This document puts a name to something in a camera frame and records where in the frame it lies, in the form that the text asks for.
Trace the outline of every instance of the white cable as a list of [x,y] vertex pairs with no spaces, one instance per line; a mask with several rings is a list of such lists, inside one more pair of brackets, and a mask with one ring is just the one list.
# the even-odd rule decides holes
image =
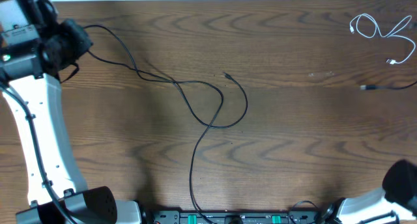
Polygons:
[[[359,31],[359,28],[358,28],[358,24],[359,24],[359,20],[360,20],[360,18],[362,17],[362,16],[364,16],[364,17],[366,17],[367,19],[369,19],[374,25],[375,25],[375,31],[373,32],[373,35],[372,36],[367,36],[367,35],[365,35],[365,34],[363,34],[362,32],[360,32]],[[377,31],[378,31],[378,33],[379,33],[379,36],[381,37],[381,38],[390,38],[390,37],[398,37],[398,38],[404,38],[404,39],[406,39],[406,40],[408,40],[408,41],[410,41],[411,43],[412,43],[412,45],[413,45],[413,48],[412,48],[412,51],[410,52],[410,54],[409,55],[407,55],[407,57],[405,57],[405,59],[403,59],[402,61],[400,61],[400,62],[397,62],[396,60],[394,60],[394,59],[388,59],[386,62],[387,63],[390,63],[390,64],[401,64],[401,63],[403,63],[403,62],[405,62],[408,58],[410,58],[410,56],[411,56],[411,54],[414,52],[414,50],[416,49],[416,43],[413,41],[413,40],[411,40],[411,39],[409,39],[409,38],[407,38],[407,37],[405,37],[405,36],[400,36],[400,35],[395,35],[396,33],[398,33],[398,32],[400,32],[401,30],[403,30],[409,23],[410,23],[410,21],[411,21],[411,16],[406,16],[406,17],[404,17],[404,19],[402,19],[389,33],[387,33],[386,35],[382,35],[381,34],[381,30],[379,29],[379,26],[378,26],[378,23],[377,23],[377,21],[371,16],[371,15],[369,15],[369,14],[366,14],[366,13],[363,13],[363,14],[359,14],[359,15],[357,15],[357,16],[355,16],[352,20],[351,20],[351,22],[349,23],[349,25],[350,25],[350,30],[351,30],[351,33],[353,34],[354,33],[354,29],[353,29],[353,26],[352,26],[352,22],[354,21],[354,20],[356,20],[356,31],[358,31],[358,33],[360,34],[360,35],[362,35],[362,36],[364,36],[365,38],[373,38],[376,34],[377,34]],[[398,26],[400,26],[405,20],[407,20],[408,19],[408,21],[400,28],[400,29],[397,29],[397,27]]]

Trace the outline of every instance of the green switch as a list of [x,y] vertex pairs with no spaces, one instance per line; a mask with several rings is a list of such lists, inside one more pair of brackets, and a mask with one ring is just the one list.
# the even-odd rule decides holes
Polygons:
[[272,223],[273,224],[281,223],[281,216],[277,216],[277,215],[272,216]]
[[197,224],[197,216],[188,215],[188,224]]

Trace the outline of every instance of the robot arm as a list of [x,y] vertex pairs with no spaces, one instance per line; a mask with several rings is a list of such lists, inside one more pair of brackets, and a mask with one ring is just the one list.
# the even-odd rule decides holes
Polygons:
[[88,190],[66,132],[58,72],[92,46],[73,20],[58,24],[48,0],[0,0],[0,87],[16,124],[29,178],[18,223],[141,223],[133,201]]
[[331,204],[318,223],[399,223],[415,220],[417,213],[417,167],[406,160],[395,163],[382,187],[360,197]]
[[[87,183],[78,169],[72,155],[70,141],[66,133],[61,107],[61,84],[59,81],[43,74],[43,78],[33,76],[19,78],[9,82],[9,91],[18,93],[30,112],[35,116],[36,134],[48,180],[58,198],[64,197],[65,191],[73,192],[88,190]],[[42,178],[38,170],[34,145],[31,138],[26,115],[21,107],[9,95],[4,94],[18,125],[29,181],[27,198],[29,204],[45,204],[51,197],[42,187]]]

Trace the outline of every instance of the tabletop surface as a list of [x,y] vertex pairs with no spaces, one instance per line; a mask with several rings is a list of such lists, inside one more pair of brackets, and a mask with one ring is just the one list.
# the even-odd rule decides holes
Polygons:
[[[366,39],[349,31],[368,13],[387,33],[417,12],[416,0],[243,0],[57,3],[59,19],[109,27],[139,68],[177,81],[217,86],[225,102],[194,163],[195,198],[204,210],[319,206],[381,186],[401,158],[417,163],[417,87],[360,91],[363,84],[406,85],[417,79],[412,45]],[[372,33],[373,24],[361,21]],[[415,26],[402,35],[417,39]],[[91,28],[91,51],[128,63],[119,43]],[[192,210],[188,173],[205,127],[177,89],[143,81],[121,66],[86,54],[63,84],[63,113],[78,166],[90,188],[108,186],[116,199],[149,208]],[[71,68],[62,71],[65,77]],[[195,113],[213,117],[220,97],[198,84],[181,86]],[[16,124],[0,98],[0,216],[14,223],[28,208],[27,172]]]

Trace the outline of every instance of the black cable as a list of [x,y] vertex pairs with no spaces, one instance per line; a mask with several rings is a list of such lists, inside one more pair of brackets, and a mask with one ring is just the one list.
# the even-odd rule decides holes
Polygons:
[[363,90],[363,91],[382,90],[382,89],[399,91],[399,90],[403,90],[403,89],[407,89],[409,87],[412,87],[415,84],[417,84],[417,81],[415,81],[415,82],[413,82],[411,84],[405,85],[403,87],[378,86],[378,85],[362,85],[362,86],[360,86],[360,89]]
[[[137,65],[136,65],[136,63],[135,63],[135,60],[134,60],[134,58],[133,58],[133,56],[132,56],[132,54],[130,53],[130,51],[129,51],[129,49],[126,47],[126,45],[124,45],[124,43],[123,43],[123,41],[117,36],[117,35],[115,35],[112,31],[110,31],[108,28],[106,28],[106,27],[104,27],[104,26],[102,26],[102,25],[88,25],[88,26],[86,26],[86,27],[84,27],[84,29],[88,29],[88,28],[91,28],[91,27],[99,27],[99,28],[101,28],[101,29],[104,29],[104,30],[106,30],[107,32],[109,32],[111,35],[113,35],[113,37],[115,37],[119,42],[120,42],[120,44],[122,45],[122,47],[124,48],[124,50],[127,52],[127,54],[128,54],[128,56],[129,56],[129,58],[130,58],[130,60],[131,60],[131,62],[132,62],[132,64],[133,64],[133,68],[131,68],[130,66],[128,66],[127,64],[124,64],[124,63],[117,63],[117,62],[113,62],[113,61],[107,61],[107,60],[105,60],[105,59],[102,59],[102,58],[99,58],[99,57],[97,57],[95,54],[93,54],[91,51],[88,51],[89,52],[89,54],[91,55],[91,56],[93,56],[95,59],[98,59],[99,61],[102,61],[102,62],[105,62],[105,63],[109,63],[109,64],[116,64],[116,65],[120,65],[120,66],[124,66],[124,67],[126,67],[126,68],[128,68],[129,70],[133,70],[133,71],[136,71],[136,74],[141,78],[141,79],[143,79],[143,80],[145,80],[145,81],[153,81],[153,82],[160,82],[160,83],[170,83],[170,84],[172,84],[172,85],[174,85],[176,88],[177,88],[177,90],[180,92],[180,94],[181,94],[181,96],[182,96],[182,98],[184,99],[184,101],[185,101],[185,103],[186,103],[186,105],[187,105],[187,107],[188,107],[188,109],[190,110],[190,112],[191,112],[191,114],[194,116],[194,118],[200,123],[200,124],[202,124],[202,125],[204,125],[204,126],[206,126],[207,128],[206,128],[206,130],[203,132],[203,134],[200,136],[200,138],[198,139],[198,141],[197,141],[197,143],[195,144],[195,146],[194,146],[194,150],[193,150],[193,154],[192,154],[192,158],[191,158],[191,165],[190,165],[190,176],[189,176],[189,178],[188,178],[188,181],[189,181],[189,187],[190,187],[190,198],[191,198],[191,202],[192,202],[192,204],[193,204],[193,206],[194,206],[194,208],[195,208],[195,211],[207,222],[207,223],[210,223],[210,224],[214,224],[211,220],[209,220],[206,216],[204,216],[202,213],[201,213],[201,209],[198,207],[198,205],[197,205],[197,203],[196,203],[196,201],[195,201],[195,197],[194,197],[194,192],[193,192],[193,188],[192,188],[192,171],[193,171],[193,167],[194,167],[194,157],[195,157],[195,152],[197,151],[197,147],[198,147],[198,144],[200,144],[200,141],[202,140],[202,138],[205,136],[205,134],[208,132],[208,130],[210,129],[210,128],[215,128],[215,129],[226,129],[226,128],[230,128],[230,127],[232,127],[232,126],[234,126],[234,125],[236,125],[237,123],[239,123],[243,118],[244,118],[244,116],[246,115],[246,112],[248,111],[248,97],[246,96],[246,93],[245,93],[245,91],[244,91],[244,89],[242,88],[242,86],[236,81],[236,80],[234,80],[233,78],[232,78],[232,76],[230,76],[229,74],[226,74],[226,73],[224,73],[225,74],[225,77],[227,78],[227,79],[230,79],[231,81],[233,81],[233,83],[235,83],[239,88],[240,88],[240,90],[242,91],[242,93],[243,93],[243,95],[244,95],[244,97],[245,97],[245,102],[246,102],[246,107],[245,107],[245,110],[244,110],[244,112],[243,112],[243,114],[242,114],[242,116],[238,119],[238,120],[236,120],[234,123],[232,123],[232,124],[230,124],[230,125],[227,125],[227,126],[213,126],[213,122],[216,120],[216,117],[218,116],[218,113],[220,112],[220,109],[222,108],[222,106],[223,106],[223,101],[224,101],[224,96],[223,96],[223,93],[221,92],[221,90],[219,89],[219,88],[217,88],[217,87],[215,87],[214,85],[211,85],[210,83],[206,83],[206,82],[204,82],[204,81],[175,81],[175,80],[170,80],[170,79],[168,79],[168,78],[164,78],[164,77],[161,77],[161,76],[158,76],[158,75],[156,75],[156,74],[152,74],[152,73],[150,73],[150,72],[145,72],[145,71],[142,71],[142,70],[139,70],[139,68],[137,67]],[[148,78],[145,78],[145,77],[143,77],[141,74],[147,74],[147,75],[149,75],[149,76],[152,76],[152,77],[156,77],[156,78],[158,78],[158,79],[148,79]],[[210,122],[210,124],[206,124],[205,122],[203,122],[195,113],[194,113],[194,111],[193,111],[193,109],[192,109],[192,107],[191,107],[191,105],[190,105],[190,103],[188,102],[188,99],[187,99],[187,97],[186,97],[186,95],[184,94],[184,92],[182,91],[182,89],[180,88],[180,84],[190,84],[190,83],[200,83],[200,84],[204,84],[204,85],[208,85],[209,87],[211,87],[211,88],[213,88],[214,90],[216,90],[218,93],[219,93],[219,95],[220,95],[220,97],[221,97],[221,102],[220,102],[220,105],[219,105],[219,108],[217,109],[217,111],[216,111],[216,113],[214,114],[214,116],[213,116],[213,119],[211,120],[211,122]]]
[[383,215],[379,215],[379,216],[375,216],[375,217],[371,217],[369,219],[360,221],[358,224],[366,224],[366,223],[371,223],[374,222],[376,220],[380,220],[380,219],[384,219],[386,217],[395,217],[395,223],[399,224],[399,216],[397,213],[395,213],[393,210],[387,214],[383,214]]
[[[178,91],[180,92],[180,94],[181,94],[181,96],[182,96],[182,98],[184,99],[184,101],[185,101],[185,103],[186,103],[186,105],[187,105],[187,107],[188,107],[188,109],[190,110],[190,112],[191,112],[191,114],[193,115],[193,117],[198,121],[198,122],[200,122],[200,124],[202,124],[202,125],[204,125],[204,126],[208,126],[208,124],[207,123],[205,123],[205,122],[203,122],[195,113],[194,113],[194,111],[193,111],[193,109],[192,109],[192,107],[191,107],[191,105],[190,105],[190,103],[188,102],[188,100],[187,100],[187,97],[185,96],[185,94],[184,94],[184,92],[180,89],[180,87],[178,86],[178,84],[188,84],[188,83],[200,83],[200,84],[204,84],[204,85],[208,85],[208,86],[210,86],[210,87],[212,87],[213,89],[216,89],[217,91],[218,91],[218,89],[217,88],[215,88],[214,86],[212,86],[211,84],[209,84],[209,83],[206,83],[206,82],[204,82],[204,81],[171,81],[170,79],[167,79],[167,78],[164,78],[164,77],[161,77],[161,76],[158,76],[158,75],[156,75],[156,74],[152,74],[152,73],[150,73],[150,72],[145,72],[145,71],[142,71],[142,70],[139,70],[139,68],[137,67],[137,65],[136,65],[136,62],[135,62],[135,60],[134,60],[134,58],[133,58],[133,56],[132,56],[132,54],[130,53],[130,51],[129,51],[129,49],[126,47],[126,45],[123,43],[123,41],[117,36],[117,35],[115,35],[111,30],[109,30],[108,28],[106,28],[106,27],[104,27],[104,26],[102,26],[102,25],[88,25],[88,26],[85,26],[84,27],[84,29],[88,29],[88,28],[91,28],[91,27],[98,27],[98,28],[101,28],[101,29],[104,29],[104,30],[106,30],[107,32],[109,32],[114,38],[116,38],[119,42],[120,42],[120,44],[122,45],[122,47],[124,48],[124,50],[126,51],[126,53],[128,54],[128,56],[129,56],[129,58],[130,58],[130,61],[132,62],[132,64],[133,64],[133,67],[134,68],[131,68],[130,66],[128,66],[127,64],[123,64],[123,63],[117,63],[117,62],[113,62],[113,61],[107,61],[107,60],[105,60],[105,59],[102,59],[102,58],[99,58],[99,57],[97,57],[95,54],[93,54],[91,51],[88,51],[89,52],[89,54],[91,55],[91,56],[93,56],[95,59],[98,59],[99,61],[102,61],[102,62],[105,62],[105,63],[109,63],[109,64],[116,64],[116,65],[120,65],[120,66],[124,66],[124,67],[126,67],[126,68],[128,68],[128,69],[130,69],[130,70],[133,70],[133,71],[136,71],[136,73],[137,73],[137,75],[142,79],[142,80],[145,80],[145,81],[153,81],[153,82],[160,82],[160,83],[171,83],[171,84],[173,84],[177,89],[178,89]],[[150,76],[152,76],[152,77],[156,77],[156,78],[158,78],[158,79],[160,79],[160,80],[155,80],[155,79],[147,79],[147,78],[145,78],[145,77],[143,77],[140,73],[142,73],[142,74],[147,74],[147,75],[150,75]],[[240,86],[240,84],[236,81],[236,80],[234,80],[229,74],[226,74],[225,73],[225,77],[227,78],[227,79],[230,79],[234,84],[236,84],[238,87],[239,87],[239,89],[242,91],[242,93],[243,93],[243,95],[244,95],[244,97],[245,97],[245,103],[246,103],[246,106],[245,106],[245,110],[244,110],[244,112],[243,112],[243,114],[240,116],[240,118],[238,119],[238,120],[236,120],[234,123],[232,123],[232,124],[230,124],[230,125],[228,125],[228,126],[211,126],[211,128],[214,128],[214,129],[226,129],[226,128],[230,128],[230,127],[232,127],[232,126],[234,126],[234,125],[236,125],[237,123],[239,123],[243,118],[244,118],[244,116],[245,116],[245,114],[246,114],[246,112],[248,111],[248,97],[246,96],[246,93],[245,93],[245,90],[242,88],[242,86]]]
[[293,222],[293,224],[296,224],[295,223],[295,221],[294,221],[294,217],[291,215],[291,212],[294,210],[294,208],[295,207],[297,207],[298,205],[300,205],[300,204],[305,204],[305,203],[308,203],[308,204],[312,204],[316,209],[319,209],[313,202],[311,202],[311,201],[298,201],[296,204],[294,204],[293,205],[293,207],[291,207],[290,209],[289,209],[289,211],[288,211],[288,224],[289,224],[289,220],[291,220],[292,222]]
[[76,68],[71,72],[71,74],[64,81],[60,81],[60,84],[73,78],[79,72],[79,65],[77,63],[74,62],[74,63],[71,63],[71,65],[75,66]]
[[66,210],[59,204],[58,199],[55,197],[55,194],[52,191],[50,181],[46,177],[44,163],[42,162],[42,156],[40,155],[39,142],[38,142],[38,137],[36,135],[35,124],[33,122],[33,119],[35,118],[35,116],[31,114],[26,104],[23,103],[22,100],[20,100],[15,94],[8,91],[7,86],[1,82],[0,82],[0,89],[4,93],[8,94],[14,101],[16,101],[16,103],[18,103],[20,107],[23,109],[23,111],[25,112],[25,115],[26,115],[25,118],[27,120],[27,123],[29,124],[29,129],[31,132],[33,147],[35,148],[36,162],[38,164],[39,173],[42,178],[42,185],[44,185],[44,187],[46,188],[46,191],[50,195],[52,203],[57,207],[58,211],[66,220],[68,220],[71,224],[76,224],[76,222],[68,215]]

